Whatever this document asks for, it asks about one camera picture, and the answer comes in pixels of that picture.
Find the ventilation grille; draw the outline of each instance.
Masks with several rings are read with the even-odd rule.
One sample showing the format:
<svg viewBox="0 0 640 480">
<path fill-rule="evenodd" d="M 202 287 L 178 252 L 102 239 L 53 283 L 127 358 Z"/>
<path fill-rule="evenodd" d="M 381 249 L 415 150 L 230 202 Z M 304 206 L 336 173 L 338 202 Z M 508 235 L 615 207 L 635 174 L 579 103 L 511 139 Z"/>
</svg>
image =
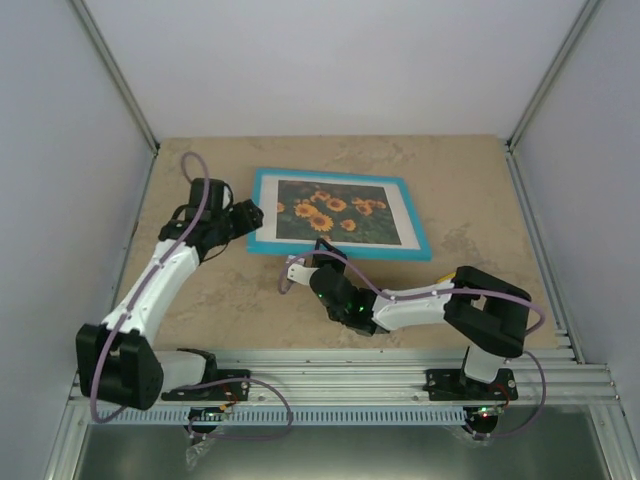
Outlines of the ventilation grille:
<svg viewBox="0 0 640 480">
<path fill-rule="evenodd" d="M 142 412 L 125 410 L 113 425 L 184 425 L 190 408 L 156 407 Z M 463 425 L 462 407 L 292 407 L 293 424 L 298 426 L 331 425 Z M 113 409 L 100 411 L 104 418 Z M 194 425 L 284 425 L 287 412 L 282 407 L 242 407 L 224 418 L 221 414 L 206 415 Z"/>
</svg>

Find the blue picture frame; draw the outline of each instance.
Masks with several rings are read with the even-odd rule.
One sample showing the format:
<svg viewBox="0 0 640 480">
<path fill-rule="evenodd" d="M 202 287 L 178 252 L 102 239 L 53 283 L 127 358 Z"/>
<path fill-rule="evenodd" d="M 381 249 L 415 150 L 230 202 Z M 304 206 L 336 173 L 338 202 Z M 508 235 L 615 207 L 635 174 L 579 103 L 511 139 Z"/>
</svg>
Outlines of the blue picture frame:
<svg viewBox="0 0 640 480">
<path fill-rule="evenodd" d="M 354 245 L 341 245 L 340 242 L 331 242 L 337 248 L 342 250 L 350 258 L 368 258 L 377 260 L 400 260 L 400 261 L 420 261 L 428 262 L 432 258 L 431 247 L 427 240 L 427 236 L 422 228 L 418 212 L 409 196 L 409 189 L 403 178 L 385 177 L 375 175 L 357 175 L 349 173 L 332 173 L 332 172 L 314 172 L 306 170 L 288 170 L 279 168 L 258 168 L 253 186 L 252 199 L 256 205 L 265 211 L 265 221 L 267 209 L 275 209 L 276 204 L 261 205 L 262 189 L 265 177 L 296 177 L 302 182 L 327 182 L 327 180 L 336 179 L 340 181 L 356 181 L 361 183 L 371 182 L 375 186 L 380 184 L 389 184 L 397 187 L 400 193 L 406 214 L 410 220 L 413 235 L 417 240 L 417 248 L 393 248 L 386 247 L 366 247 Z M 289 243 L 278 241 L 278 239 L 269 239 L 268 241 L 259 240 L 257 232 L 249 234 L 247 251 L 249 253 L 267 254 L 267 255 L 296 255 L 311 250 L 314 245 L 313 241 L 307 243 Z"/>
</svg>

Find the wooden table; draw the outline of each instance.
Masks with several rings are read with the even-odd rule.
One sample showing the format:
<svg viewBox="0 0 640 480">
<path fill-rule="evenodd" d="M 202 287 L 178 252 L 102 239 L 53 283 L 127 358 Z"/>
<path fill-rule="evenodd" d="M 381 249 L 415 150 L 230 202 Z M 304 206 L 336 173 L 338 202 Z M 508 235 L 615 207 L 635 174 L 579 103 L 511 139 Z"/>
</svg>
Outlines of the wooden table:
<svg viewBox="0 0 640 480">
<path fill-rule="evenodd" d="M 160 227 L 186 202 L 180 172 L 188 150 L 201 154 L 213 178 L 236 201 L 250 197 L 257 167 L 283 167 L 404 177 L 433 249 L 429 263 L 358 261 L 374 282 L 411 288 L 473 265 L 531 293 L 549 311 L 529 238 L 497 138 L 491 136 L 186 138 L 162 143 L 127 264 L 121 297 L 145 267 Z M 192 176 L 199 175 L 197 163 Z M 172 303 L 154 348 L 461 348 L 468 340 L 448 325 L 411 327 L 373 338 L 331 322 L 308 288 L 281 296 L 284 257 L 254 255 L 246 239 L 187 280 Z M 529 318 L 535 321 L 535 314 Z M 555 348 L 554 321 L 527 339 Z"/>
</svg>

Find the sunflower picture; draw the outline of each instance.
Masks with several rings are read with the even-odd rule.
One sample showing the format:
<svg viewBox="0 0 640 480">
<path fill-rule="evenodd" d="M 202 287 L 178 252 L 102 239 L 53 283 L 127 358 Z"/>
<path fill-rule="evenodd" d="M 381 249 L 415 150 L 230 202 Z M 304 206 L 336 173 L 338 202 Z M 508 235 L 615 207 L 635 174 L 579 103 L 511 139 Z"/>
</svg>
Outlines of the sunflower picture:
<svg viewBox="0 0 640 480">
<path fill-rule="evenodd" d="M 400 245 L 385 189 L 278 180 L 276 238 Z"/>
</svg>

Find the wall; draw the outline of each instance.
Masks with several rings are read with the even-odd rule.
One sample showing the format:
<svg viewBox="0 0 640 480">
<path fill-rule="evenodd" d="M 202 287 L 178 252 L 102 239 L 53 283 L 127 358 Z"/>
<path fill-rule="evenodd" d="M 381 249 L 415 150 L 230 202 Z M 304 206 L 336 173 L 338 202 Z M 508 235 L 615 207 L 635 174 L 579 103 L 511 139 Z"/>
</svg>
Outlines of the wall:
<svg viewBox="0 0 640 480">
<path fill-rule="evenodd" d="M 640 442 L 640 3 L 604 2 L 520 157 L 588 360 Z"/>
<path fill-rule="evenodd" d="M 506 138 L 584 0 L 87 3 L 159 138 Z"/>
<path fill-rule="evenodd" d="M 0 8 L 0 465 L 42 478 L 151 155 L 64 0 Z"/>
</svg>

